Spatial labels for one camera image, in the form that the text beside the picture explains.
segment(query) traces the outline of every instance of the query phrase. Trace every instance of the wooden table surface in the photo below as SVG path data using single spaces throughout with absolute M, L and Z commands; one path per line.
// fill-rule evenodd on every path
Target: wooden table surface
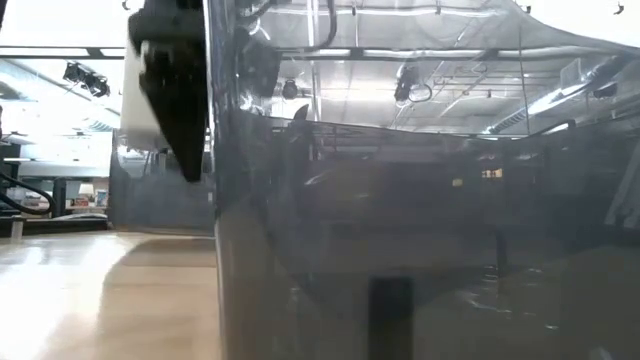
M 212 239 L 0 242 L 0 359 L 219 360 L 216 276 Z

